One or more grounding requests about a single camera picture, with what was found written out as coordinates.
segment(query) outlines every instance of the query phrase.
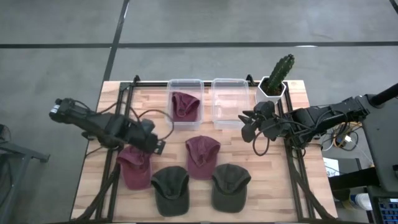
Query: wooden table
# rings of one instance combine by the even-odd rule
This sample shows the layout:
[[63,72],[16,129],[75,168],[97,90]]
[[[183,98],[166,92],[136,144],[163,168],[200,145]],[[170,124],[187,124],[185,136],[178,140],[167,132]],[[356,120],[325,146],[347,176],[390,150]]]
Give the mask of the wooden table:
[[[118,97],[120,82],[104,82],[97,110],[103,110]],[[288,81],[293,108],[308,107],[309,102],[302,80]],[[250,104],[255,105],[256,88],[250,87]],[[138,114],[148,109],[165,110],[167,95],[165,87],[136,87],[132,106]],[[240,213],[230,214],[214,210],[211,206],[211,181],[190,179],[190,209],[178,217],[161,216],[155,205],[153,187],[147,190],[128,190],[122,179],[119,180],[118,196],[114,209],[114,222],[290,222],[297,221],[292,187],[285,147],[282,138],[271,142],[265,156],[256,156],[251,143],[241,138],[240,130],[214,130],[211,121],[211,88],[205,87],[205,117],[197,131],[175,131],[168,139],[161,156],[152,156],[154,172],[167,166],[185,167],[187,150],[185,141],[195,136],[211,136],[221,143],[218,164],[232,163],[245,167],[252,176],[248,184],[248,199]],[[158,136],[165,136],[169,127],[164,115],[149,113],[145,116],[154,121],[154,130]],[[264,149],[265,137],[258,139],[256,147]],[[91,142],[88,152],[99,147],[98,142]],[[84,163],[81,179],[73,206],[72,218],[78,217],[98,193],[103,175],[106,150],[91,154]],[[333,216],[337,217],[321,150],[318,146],[307,148],[305,165],[310,188],[320,203]],[[108,211],[110,190],[105,198],[104,212]],[[306,215],[303,192],[300,191],[302,207]]]

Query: potted cactus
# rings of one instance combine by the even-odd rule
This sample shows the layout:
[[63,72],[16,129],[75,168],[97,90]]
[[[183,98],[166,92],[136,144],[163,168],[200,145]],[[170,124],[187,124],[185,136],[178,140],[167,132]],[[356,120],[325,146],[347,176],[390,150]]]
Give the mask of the potted cactus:
[[263,77],[256,90],[256,102],[272,101],[275,104],[283,96],[286,86],[283,83],[294,64],[294,56],[289,54],[276,63],[269,77]]

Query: clear plastic bin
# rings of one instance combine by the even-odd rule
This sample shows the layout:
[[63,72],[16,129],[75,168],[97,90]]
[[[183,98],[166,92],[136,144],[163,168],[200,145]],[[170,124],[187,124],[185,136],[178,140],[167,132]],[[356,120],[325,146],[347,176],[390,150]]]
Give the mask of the clear plastic bin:
[[212,114],[215,129],[239,129],[238,118],[249,108],[249,85],[240,78],[216,78],[211,83]]
[[[203,117],[205,114],[204,107],[204,92],[205,85],[200,79],[172,79],[167,83],[167,94],[169,98],[167,100],[167,112],[169,115],[173,116],[173,103],[172,103],[172,93],[179,91],[182,93],[189,94],[200,100],[200,105],[198,107],[197,120],[194,122],[174,122],[175,130],[196,130],[200,127],[203,122]],[[166,122],[172,125],[171,121],[166,117]]]

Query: cap brim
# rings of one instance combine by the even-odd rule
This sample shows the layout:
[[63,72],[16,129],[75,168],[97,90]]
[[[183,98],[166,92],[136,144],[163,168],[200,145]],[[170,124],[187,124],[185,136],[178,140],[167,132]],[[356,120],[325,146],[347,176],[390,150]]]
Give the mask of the cap brim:
[[237,213],[244,208],[246,203],[247,186],[240,192],[233,195],[225,195],[218,190],[213,183],[211,190],[211,204],[213,208],[220,212]]
[[128,189],[143,190],[150,187],[150,178],[152,177],[151,165],[144,172],[132,169],[128,165],[121,165],[121,172]]
[[214,170],[216,169],[217,165],[217,155],[211,158],[206,164],[202,166],[197,166],[195,161],[193,161],[191,155],[187,156],[187,170],[188,174],[191,178],[198,179],[198,180],[210,180],[211,175],[213,174]]
[[159,213],[164,217],[174,217],[183,215],[189,210],[189,188],[175,200],[163,197],[155,190],[156,207]]

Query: concrete floor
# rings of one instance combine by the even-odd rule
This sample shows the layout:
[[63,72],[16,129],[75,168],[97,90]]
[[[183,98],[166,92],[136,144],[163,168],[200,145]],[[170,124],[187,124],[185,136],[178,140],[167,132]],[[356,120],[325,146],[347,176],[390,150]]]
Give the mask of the concrete floor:
[[[111,43],[123,0],[0,1],[0,44]],[[398,15],[388,0],[131,0],[121,35],[129,42],[335,42],[398,40]],[[119,49],[110,80],[216,77],[260,79],[294,54],[288,79],[302,79],[311,105],[377,93],[398,82],[398,47],[272,47]],[[48,117],[56,98],[95,108],[109,49],[0,49],[0,123],[21,146],[50,153],[33,161],[12,223],[66,221],[87,142],[81,131]],[[358,157],[331,149],[325,157]],[[345,220],[366,221],[339,210]]]

